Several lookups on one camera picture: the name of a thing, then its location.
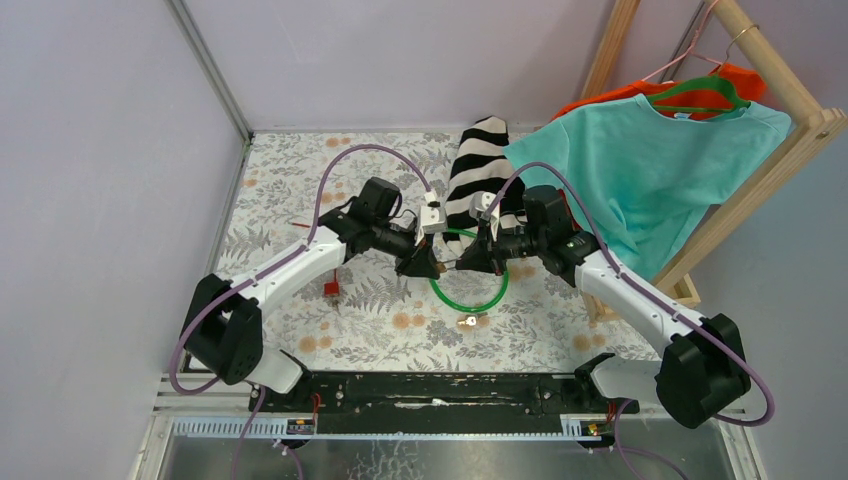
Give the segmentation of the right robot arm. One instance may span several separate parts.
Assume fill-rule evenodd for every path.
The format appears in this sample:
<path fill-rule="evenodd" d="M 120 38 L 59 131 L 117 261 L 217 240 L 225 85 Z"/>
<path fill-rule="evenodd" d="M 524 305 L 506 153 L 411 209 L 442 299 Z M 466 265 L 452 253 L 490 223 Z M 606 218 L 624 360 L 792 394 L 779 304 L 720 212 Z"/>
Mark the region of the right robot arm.
<path fill-rule="evenodd" d="M 495 194 L 473 195 L 469 214 L 478 222 L 459 270 L 502 275 L 511 259 L 536 257 L 552 275 L 599 299 L 656 351 L 653 361 L 602 355 L 583 367 L 573 386 L 575 402 L 597 412 L 613 398 L 658 404 L 680 425 L 694 429 L 760 383 L 745 360 L 736 324 L 707 318 L 638 277 L 593 233 L 575 229 L 564 197 L 551 186 L 523 195 L 527 218 L 503 228 Z"/>

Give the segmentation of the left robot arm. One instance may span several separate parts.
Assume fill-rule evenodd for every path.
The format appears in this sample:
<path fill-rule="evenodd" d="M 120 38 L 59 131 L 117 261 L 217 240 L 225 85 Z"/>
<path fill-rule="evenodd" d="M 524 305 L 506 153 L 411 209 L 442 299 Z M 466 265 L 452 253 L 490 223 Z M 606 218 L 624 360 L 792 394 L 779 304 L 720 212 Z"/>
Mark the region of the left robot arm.
<path fill-rule="evenodd" d="M 232 279 L 215 274 L 196 286 L 179 348 L 227 385 L 249 382 L 272 390 L 288 411 L 309 401 L 310 385 L 292 355 L 263 343 L 263 317 L 301 288 L 369 250 L 395 260 L 400 276 L 436 280 L 435 234 L 446 214 L 428 191 L 412 223 L 394 223 L 401 193 L 394 184 L 372 177 L 359 195 L 314 220 L 307 237 L 258 267 Z"/>

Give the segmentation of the green cable lock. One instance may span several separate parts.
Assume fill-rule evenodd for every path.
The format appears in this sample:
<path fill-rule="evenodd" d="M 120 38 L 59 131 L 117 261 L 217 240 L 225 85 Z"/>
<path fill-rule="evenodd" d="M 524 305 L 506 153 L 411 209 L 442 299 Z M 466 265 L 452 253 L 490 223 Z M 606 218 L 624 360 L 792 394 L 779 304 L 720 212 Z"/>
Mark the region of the green cable lock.
<path fill-rule="evenodd" d="M 507 271 L 504 271 L 501 275 L 501 279 L 502 279 L 502 281 L 501 281 L 500 288 L 497 291 L 497 293 L 494 295 L 494 297 L 487 302 L 484 302 L 484 303 L 479 304 L 479 305 L 474 305 L 474 306 L 462 305 L 460 303 L 457 303 L 453 299 L 451 299 L 447 294 L 445 294 L 441 290 L 441 288 L 438 285 L 438 281 L 435 280 L 435 279 L 430 279 L 429 285 L 430 285 L 430 288 L 433 291 L 433 293 L 436 295 L 436 297 L 441 302 L 443 302 L 446 306 L 448 306 L 451 309 L 458 311 L 458 312 L 476 315 L 476 314 L 481 314 L 481 313 L 485 313 L 485 312 L 489 311 L 490 309 L 495 307 L 498 303 L 500 303 L 501 300 L 504 298 L 504 296 L 506 295 L 506 293 L 508 291 L 508 287 L 509 287 L 509 280 L 510 280 L 509 273 Z"/>

